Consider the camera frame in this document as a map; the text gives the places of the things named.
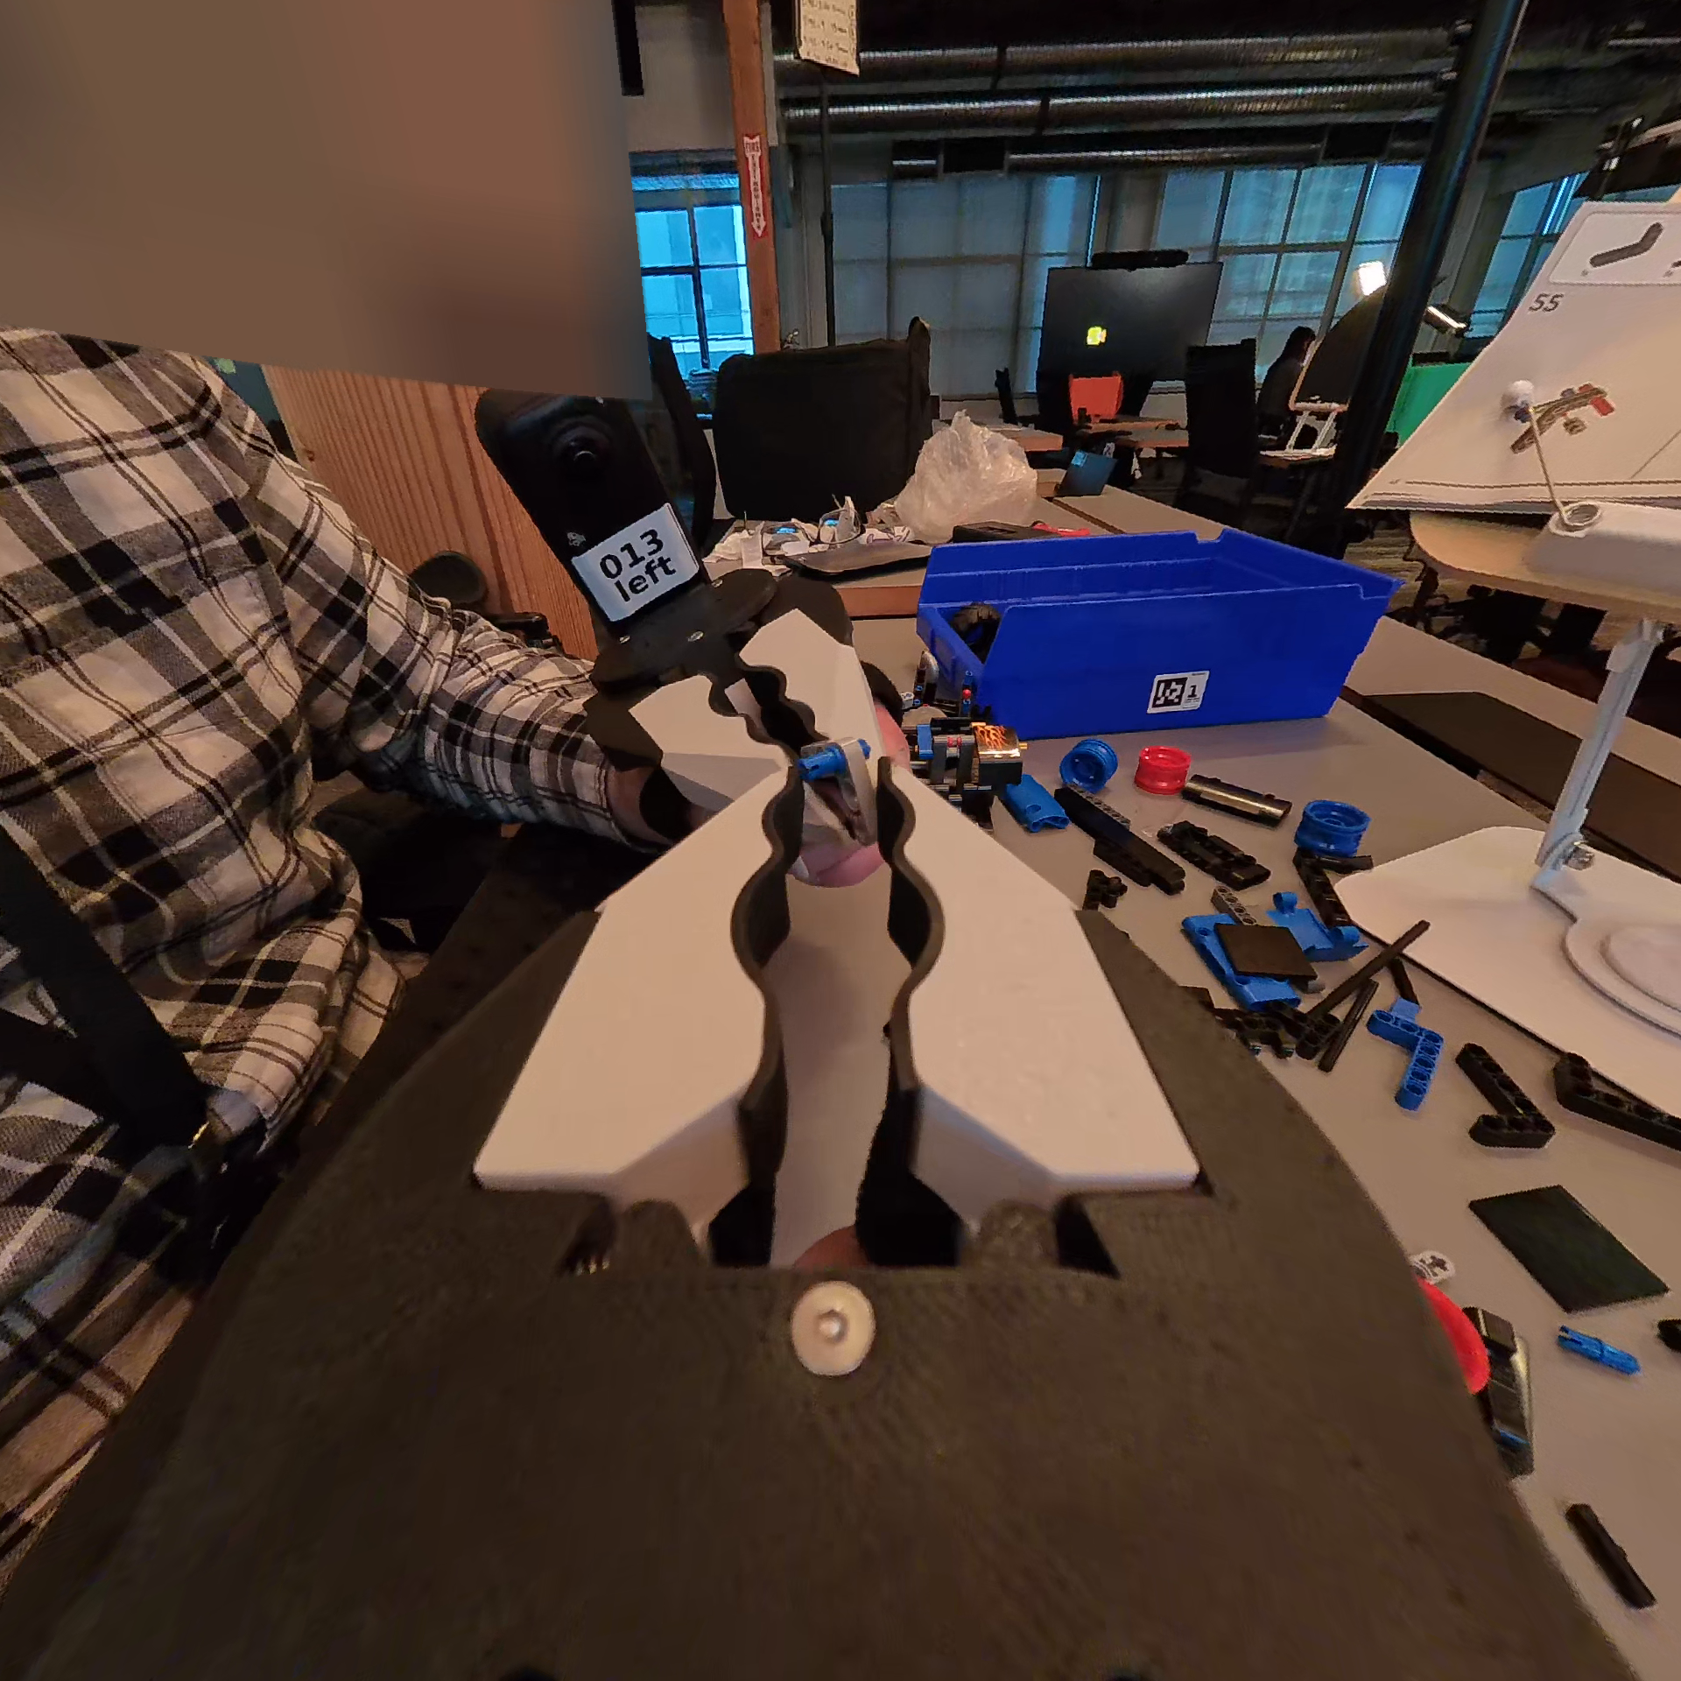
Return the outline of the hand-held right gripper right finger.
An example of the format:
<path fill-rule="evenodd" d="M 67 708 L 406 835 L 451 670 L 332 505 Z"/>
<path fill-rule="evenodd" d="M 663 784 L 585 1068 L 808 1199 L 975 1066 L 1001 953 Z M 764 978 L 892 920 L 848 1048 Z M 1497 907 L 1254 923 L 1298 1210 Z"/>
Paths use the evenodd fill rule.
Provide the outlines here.
<path fill-rule="evenodd" d="M 899 765 L 878 773 L 889 938 L 889 1098 L 856 1187 L 878 1266 L 951 1266 L 1004 1204 L 1177 1193 L 1198 1157 L 1102 956 L 1124 934 Z"/>

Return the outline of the thin black axle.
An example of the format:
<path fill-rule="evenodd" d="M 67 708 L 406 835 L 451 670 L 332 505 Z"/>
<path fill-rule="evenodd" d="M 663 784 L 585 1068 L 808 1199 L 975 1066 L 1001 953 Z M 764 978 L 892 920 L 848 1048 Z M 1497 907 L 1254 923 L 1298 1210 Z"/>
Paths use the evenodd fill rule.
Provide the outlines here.
<path fill-rule="evenodd" d="M 1381 978 L 1391 971 L 1397 957 L 1425 933 L 1428 920 L 1413 923 L 1403 934 L 1365 957 L 1365 963 L 1361 963 L 1350 978 L 1332 987 L 1332 991 L 1300 1018 L 1295 1058 L 1315 1060 L 1320 1073 L 1328 1073 L 1351 1043 L 1362 1018 L 1371 1013 Z"/>

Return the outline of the person's left hand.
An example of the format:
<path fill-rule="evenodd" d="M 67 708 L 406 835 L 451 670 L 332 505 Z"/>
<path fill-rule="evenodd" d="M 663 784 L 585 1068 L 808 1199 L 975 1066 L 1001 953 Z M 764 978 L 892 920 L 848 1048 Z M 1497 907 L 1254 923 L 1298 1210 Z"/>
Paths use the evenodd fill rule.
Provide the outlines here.
<path fill-rule="evenodd" d="M 871 660 L 862 660 L 862 677 L 871 693 L 878 735 L 885 757 L 908 774 L 911 750 L 904 735 L 904 697 L 896 687 Z M 791 877 L 818 890 L 848 890 L 881 868 L 878 843 L 856 843 L 845 828 L 824 827 L 814 818 L 814 791 L 806 801 L 804 851 Z"/>

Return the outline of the crumpled white papers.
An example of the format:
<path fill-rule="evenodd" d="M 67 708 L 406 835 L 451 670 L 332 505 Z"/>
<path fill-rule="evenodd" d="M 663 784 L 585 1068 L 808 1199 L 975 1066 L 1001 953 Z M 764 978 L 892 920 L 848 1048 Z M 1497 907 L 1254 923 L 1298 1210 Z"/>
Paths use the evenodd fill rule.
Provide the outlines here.
<path fill-rule="evenodd" d="M 706 565 L 845 581 L 925 564 L 931 547 L 896 521 L 895 500 L 861 511 L 848 497 L 814 521 L 735 521 Z"/>

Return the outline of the black perforated connector brick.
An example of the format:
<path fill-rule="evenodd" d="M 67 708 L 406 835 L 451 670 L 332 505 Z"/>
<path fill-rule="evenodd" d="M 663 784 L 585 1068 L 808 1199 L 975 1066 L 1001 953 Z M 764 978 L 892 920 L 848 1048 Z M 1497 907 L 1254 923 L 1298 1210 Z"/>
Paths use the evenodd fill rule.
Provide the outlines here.
<path fill-rule="evenodd" d="M 1317 1060 L 1341 1026 L 1334 1016 L 1311 1018 L 1287 1003 L 1260 1010 L 1218 1007 L 1211 1018 L 1228 1030 L 1248 1054 L 1271 1051 L 1280 1060 Z"/>

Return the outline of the long black beam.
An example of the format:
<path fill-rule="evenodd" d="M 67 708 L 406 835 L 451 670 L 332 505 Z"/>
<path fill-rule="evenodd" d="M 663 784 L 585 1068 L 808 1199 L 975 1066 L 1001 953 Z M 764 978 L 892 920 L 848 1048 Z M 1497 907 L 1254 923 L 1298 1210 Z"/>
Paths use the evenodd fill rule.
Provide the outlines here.
<path fill-rule="evenodd" d="M 1115 876 L 1135 886 L 1158 890 L 1162 896 L 1182 896 L 1185 868 L 1170 854 L 1145 843 L 1131 823 L 1102 798 L 1079 791 L 1077 787 L 1058 787 L 1054 801 L 1094 847 L 1094 857 Z"/>

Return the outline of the black chair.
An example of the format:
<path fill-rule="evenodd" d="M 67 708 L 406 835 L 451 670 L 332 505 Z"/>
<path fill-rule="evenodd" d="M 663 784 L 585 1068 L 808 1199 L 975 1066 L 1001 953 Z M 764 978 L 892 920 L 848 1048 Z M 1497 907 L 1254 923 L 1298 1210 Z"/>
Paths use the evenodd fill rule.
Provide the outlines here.
<path fill-rule="evenodd" d="M 668 341 L 646 338 L 653 392 L 691 485 L 691 541 L 718 541 L 718 491 L 746 521 L 818 521 L 852 500 L 866 515 L 911 480 L 931 437 L 931 325 L 899 341 L 735 355 L 701 427 Z"/>

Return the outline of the blue plastic bin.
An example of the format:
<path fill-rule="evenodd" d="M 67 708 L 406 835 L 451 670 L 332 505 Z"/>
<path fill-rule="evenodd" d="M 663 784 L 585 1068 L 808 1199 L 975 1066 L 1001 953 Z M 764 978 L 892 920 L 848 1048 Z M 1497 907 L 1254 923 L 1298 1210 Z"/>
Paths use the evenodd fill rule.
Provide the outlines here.
<path fill-rule="evenodd" d="M 1322 717 L 1397 581 L 1260 534 L 942 544 L 918 634 L 947 681 L 1027 741 Z M 988 660 L 955 637 L 1004 611 Z"/>

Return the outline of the black cylindrical toy piece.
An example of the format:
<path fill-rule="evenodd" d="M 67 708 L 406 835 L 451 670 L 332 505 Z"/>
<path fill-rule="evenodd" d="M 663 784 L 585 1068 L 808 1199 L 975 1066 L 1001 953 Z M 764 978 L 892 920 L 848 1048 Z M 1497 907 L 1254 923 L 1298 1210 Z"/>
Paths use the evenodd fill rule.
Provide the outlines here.
<path fill-rule="evenodd" d="M 1188 774 L 1180 790 L 1180 798 L 1185 803 L 1268 828 L 1284 827 L 1284 821 L 1295 813 L 1292 801 L 1280 794 L 1258 791 L 1208 774 Z"/>

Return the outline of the blue angled beam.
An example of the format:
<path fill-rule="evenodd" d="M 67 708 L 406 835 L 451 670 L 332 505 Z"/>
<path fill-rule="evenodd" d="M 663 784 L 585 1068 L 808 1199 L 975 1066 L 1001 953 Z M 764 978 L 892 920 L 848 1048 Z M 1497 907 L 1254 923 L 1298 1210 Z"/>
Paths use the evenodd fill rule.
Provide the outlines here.
<path fill-rule="evenodd" d="M 1391 1007 L 1374 1010 L 1365 1021 L 1371 1038 L 1405 1054 L 1395 1103 L 1403 1113 L 1418 1113 L 1425 1100 L 1441 1066 L 1443 1038 L 1420 1024 L 1418 1000 L 1395 998 Z"/>

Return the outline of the white book stand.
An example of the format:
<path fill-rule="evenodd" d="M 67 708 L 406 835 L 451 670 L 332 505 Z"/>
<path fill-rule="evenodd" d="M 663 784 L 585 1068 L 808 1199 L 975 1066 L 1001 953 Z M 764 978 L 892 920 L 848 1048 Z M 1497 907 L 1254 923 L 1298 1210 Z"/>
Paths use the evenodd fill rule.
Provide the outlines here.
<path fill-rule="evenodd" d="M 1678 627 L 1678 508 L 1575 502 L 1537 528 L 1418 515 L 1443 571 L 1634 614 L 1608 655 L 1585 730 L 1544 835 L 1490 827 L 1381 863 L 1350 886 L 1350 908 L 1381 940 L 1413 923 L 1413 956 L 1500 1018 L 1603 1073 L 1678 1038 L 1678 883 L 1585 847 L 1588 801 L 1630 703 Z"/>

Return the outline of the black monitor screen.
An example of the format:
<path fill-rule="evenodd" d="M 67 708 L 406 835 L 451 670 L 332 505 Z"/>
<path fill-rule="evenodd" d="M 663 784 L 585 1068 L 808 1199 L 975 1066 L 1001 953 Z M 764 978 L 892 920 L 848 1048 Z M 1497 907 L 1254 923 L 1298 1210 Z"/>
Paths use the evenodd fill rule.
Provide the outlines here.
<path fill-rule="evenodd" d="M 1039 385 L 1067 378 L 1119 375 L 1129 384 L 1175 384 L 1185 348 L 1207 347 L 1222 264 L 1139 269 L 1054 267 L 1039 312 Z"/>

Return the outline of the black angular brick cluster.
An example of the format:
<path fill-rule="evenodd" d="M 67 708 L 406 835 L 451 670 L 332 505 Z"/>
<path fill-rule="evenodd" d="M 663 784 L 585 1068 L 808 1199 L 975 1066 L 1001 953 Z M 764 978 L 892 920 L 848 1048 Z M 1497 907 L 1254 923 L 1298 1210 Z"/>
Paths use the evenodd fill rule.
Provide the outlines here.
<path fill-rule="evenodd" d="M 1534 1473 L 1534 1410 L 1525 1341 L 1511 1320 L 1484 1307 L 1464 1310 L 1487 1353 L 1490 1377 L 1478 1394 L 1484 1424 L 1503 1473 L 1520 1482 Z"/>

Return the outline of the black bent connector beam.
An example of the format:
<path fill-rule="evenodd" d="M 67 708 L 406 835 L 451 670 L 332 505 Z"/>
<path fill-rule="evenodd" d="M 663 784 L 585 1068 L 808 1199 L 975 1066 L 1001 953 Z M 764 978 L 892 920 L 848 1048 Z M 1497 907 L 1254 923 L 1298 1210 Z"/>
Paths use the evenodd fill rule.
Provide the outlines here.
<path fill-rule="evenodd" d="M 1618 1129 L 1653 1146 L 1664 1146 L 1670 1151 L 1681 1150 L 1674 1116 L 1613 1083 L 1608 1078 L 1595 1073 L 1588 1060 L 1581 1054 L 1558 1054 L 1558 1060 L 1553 1064 L 1553 1093 L 1555 1100 L 1577 1119 L 1603 1123 L 1608 1129 Z"/>

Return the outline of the green cabinet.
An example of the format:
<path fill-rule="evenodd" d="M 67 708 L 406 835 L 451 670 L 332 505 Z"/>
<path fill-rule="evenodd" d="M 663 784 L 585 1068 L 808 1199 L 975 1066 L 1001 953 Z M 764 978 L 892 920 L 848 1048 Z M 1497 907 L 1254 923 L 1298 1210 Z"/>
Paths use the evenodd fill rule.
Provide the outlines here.
<path fill-rule="evenodd" d="M 1415 357 L 1397 385 L 1397 397 L 1385 424 L 1395 442 L 1405 442 L 1433 410 L 1468 371 L 1465 361 Z"/>

